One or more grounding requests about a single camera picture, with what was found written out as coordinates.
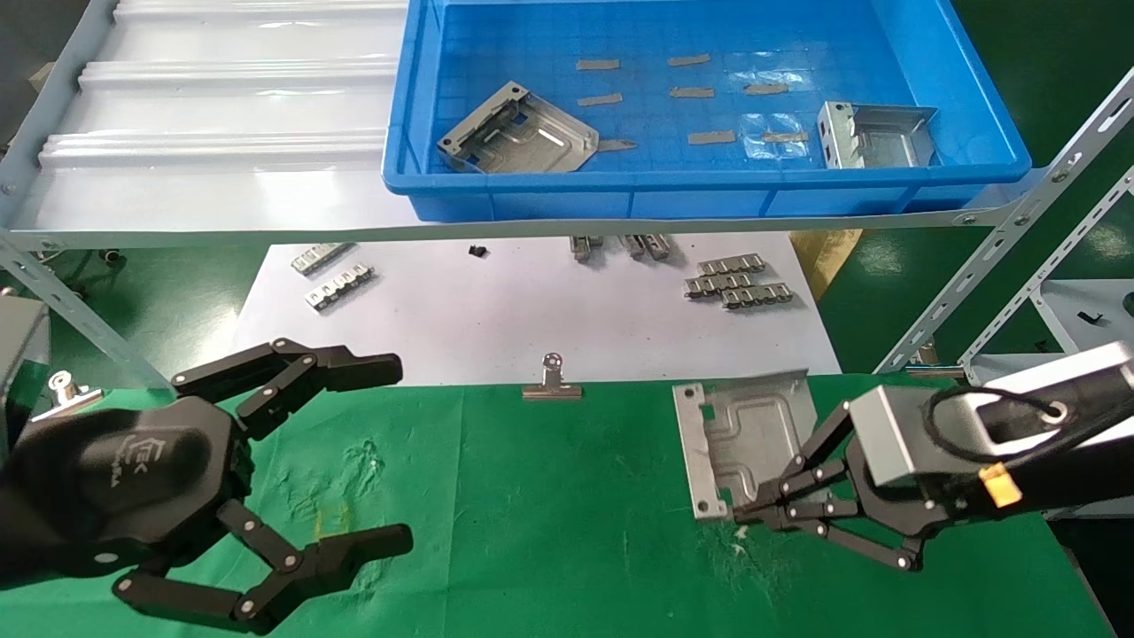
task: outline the robotic arm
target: robotic arm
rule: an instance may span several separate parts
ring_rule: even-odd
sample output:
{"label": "robotic arm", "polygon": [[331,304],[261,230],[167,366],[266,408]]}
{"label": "robotic arm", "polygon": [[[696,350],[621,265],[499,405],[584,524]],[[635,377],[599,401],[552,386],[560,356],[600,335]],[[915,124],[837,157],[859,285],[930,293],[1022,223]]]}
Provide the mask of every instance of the robotic arm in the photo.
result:
{"label": "robotic arm", "polygon": [[[1124,344],[983,388],[882,385],[839,406],[734,519],[917,571],[924,544],[948,527],[1134,494],[1132,417],[1134,355]],[[854,497],[832,496],[846,482]],[[902,541],[849,531],[849,519]]]}
{"label": "robotic arm", "polygon": [[[113,593],[136,611],[268,633],[304,601],[349,588],[365,563],[409,552],[413,537],[393,525],[294,547],[244,505],[248,442],[323,390],[400,380],[393,355],[278,340],[177,375],[166,408],[9,420],[18,439],[0,468],[0,589],[134,567]],[[215,406],[253,390],[236,418]],[[263,582],[240,593],[166,578],[226,535],[271,568]]]}

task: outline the black cable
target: black cable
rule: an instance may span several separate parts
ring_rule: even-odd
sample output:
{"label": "black cable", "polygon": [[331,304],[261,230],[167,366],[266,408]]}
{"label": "black cable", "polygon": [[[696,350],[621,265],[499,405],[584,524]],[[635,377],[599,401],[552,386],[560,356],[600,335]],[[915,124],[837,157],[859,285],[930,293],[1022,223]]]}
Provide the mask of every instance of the black cable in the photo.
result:
{"label": "black cable", "polygon": [[1010,392],[1007,390],[1000,390],[995,388],[975,388],[975,386],[959,386],[948,390],[942,390],[930,398],[929,403],[925,405],[925,434],[929,439],[937,444],[938,448],[945,450],[949,454],[957,457],[958,459],[964,459],[966,461],[972,461],[973,463],[1001,463],[1012,459],[1017,459],[1036,451],[1036,449],[1024,450],[1022,452],[1016,452],[1014,454],[984,454],[981,452],[975,452],[973,450],[967,450],[960,448],[956,443],[953,443],[943,434],[941,429],[937,427],[937,419],[934,412],[937,412],[937,407],[942,401],[948,401],[956,397],[962,397],[965,394],[992,394],[999,397],[1004,401],[1013,401],[1023,406],[1029,406],[1035,410],[1043,412],[1049,417],[1060,417],[1064,412],[1058,408],[1055,408],[1049,402],[1035,399],[1033,397],[1027,397],[1026,394],[1019,394],[1016,392]]}
{"label": "black cable", "polygon": [[1091,419],[1089,424],[1074,428],[1063,428],[1059,434],[1044,441],[1040,445],[1025,451],[1022,454],[1005,463],[1008,470],[1022,468],[1029,463],[1034,463],[1052,454],[1059,454],[1065,450],[1070,450],[1078,444],[1094,439],[1118,424],[1134,417],[1134,399],[1107,410],[1102,415]]}

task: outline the white table surface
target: white table surface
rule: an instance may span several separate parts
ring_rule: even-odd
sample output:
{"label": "white table surface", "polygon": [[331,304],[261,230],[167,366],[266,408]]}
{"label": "white table surface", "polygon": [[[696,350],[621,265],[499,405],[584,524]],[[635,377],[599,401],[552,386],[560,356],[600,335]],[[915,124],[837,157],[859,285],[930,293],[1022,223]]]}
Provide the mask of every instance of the white table surface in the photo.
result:
{"label": "white table surface", "polygon": [[[587,263],[566,237],[491,239],[484,258],[467,240],[359,244],[306,278],[291,260],[307,245],[268,252],[248,292],[234,351],[288,338],[345,344],[355,355],[396,352],[403,385],[533,383],[548,352],[570,382],[713,380],[807,368],[838,374],[814,298],[786,232],[674,235],[668,262],[629,257],[617,238]],[[787,304],[725,311],[688,300],[696,262],[756,252],[761,281],[784,281]],[[304,295],[362,262],[379,272],[322,314]]]}

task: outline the green cloth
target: green cloth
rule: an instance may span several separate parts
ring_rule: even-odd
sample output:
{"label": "green cloth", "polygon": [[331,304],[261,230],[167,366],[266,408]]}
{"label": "green cloth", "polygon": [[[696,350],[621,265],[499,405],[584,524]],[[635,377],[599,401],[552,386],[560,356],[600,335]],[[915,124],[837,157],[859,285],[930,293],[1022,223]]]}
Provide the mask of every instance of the green cloth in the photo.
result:
{"label": "green cloth", "polygon": [[[811,389],[824,416],[878,383]],[[415,547],[273,636],[1109,635],[1038,516],[947,530],[915,575],[803,534],[695,524],[670,388],[587,384],[577,403],[526,403],[515,386],[321,395],[255,448],[248,505],[296,545],[406,522]],[[265,573],[226,539],[174,576],[246,588]],[[141,616],[111,581],[5,593],[2,635],[230,635]]]}

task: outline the blue storage bin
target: blue storage bin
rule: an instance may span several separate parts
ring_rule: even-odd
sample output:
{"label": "blue storage bin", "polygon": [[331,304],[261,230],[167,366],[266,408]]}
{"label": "blue storage bin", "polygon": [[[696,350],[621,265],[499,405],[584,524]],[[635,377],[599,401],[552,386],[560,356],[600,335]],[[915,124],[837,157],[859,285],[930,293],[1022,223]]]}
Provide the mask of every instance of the blue storage bin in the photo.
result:
{"label": "blue storage bin", "polygon": [[[709,53],[705,63],[669,58]],[[579,59],[619,59],[576,70]],[[747,95],[786,74],[788,92]],[[514,80],[637,143],[560,173],[462,173],[437,143]],[[671,86],[712,86],[675,99]],[[616,104],[581,97],[621,93]],[[816,117],[829,100],[936,107],[933,162],[828,169]],[[763,156],[689,133],[786,113],[805,147]],[[854,215],[948,210],[1019,180],[1031,158],[948,0],[411,0],[383,177],[429,221]]]}

